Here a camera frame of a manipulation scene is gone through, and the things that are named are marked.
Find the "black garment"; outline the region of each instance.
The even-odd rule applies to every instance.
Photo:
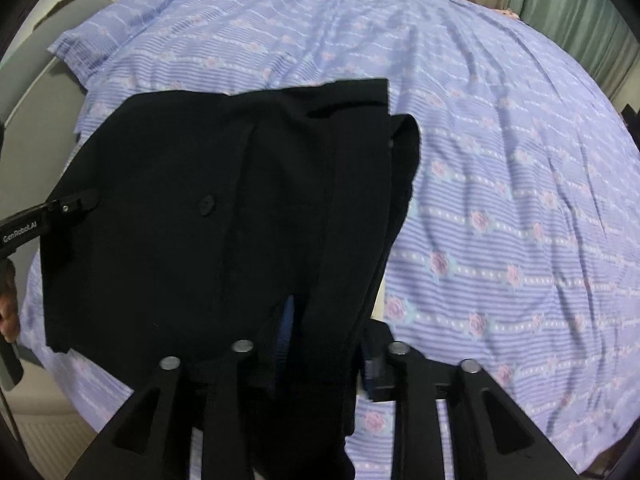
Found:
[[[196,364],[239,339],[268,362],[293,295],[283,393],[252,418],[258,467],[353,477],[356,343],[418,164],[386,87],[129,98],[49,197],[99,204],[41,238],[47,344],[138,388],[165,356]]]

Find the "blue fabric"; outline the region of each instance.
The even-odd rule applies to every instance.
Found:
[[[88,90],[81,142],[137,92],[388,78],[390,113],[422,139],[385,275],[396,337],[477,359],[577,470],[640,415],[640,155],[596,83],[524,23],[462,0],[121,0],[50,50]],[[22,341],[99,430],[129,391],[46,348],[38,259],[29,284]],[[393,406],[357,413],[358,478],[386,479]]]

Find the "bed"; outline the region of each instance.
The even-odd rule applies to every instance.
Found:
[[[137,92],[386,77],[391,113],[414,115],[422,138],[385,273],[396,338],[478,360],[576,471],[640,415],[640,154],[596,83],[524,23],[463,0],[78,0],[41,29],[30,44],[50,56],[18,52],[0,74],[40,75],[27,98],[0,99],[0,213],[46,197]],[[51,121],[58,138],[42,135]],[[26,153],[46,164],[37,182],[17,178]],[[130,390],[46,347],[35,251],[17,256],[21,343],[100,430]],[[392,428],[392,404],[359,399],[357,478],[388,478]],[[197,454],[194,433],[195,477]]]

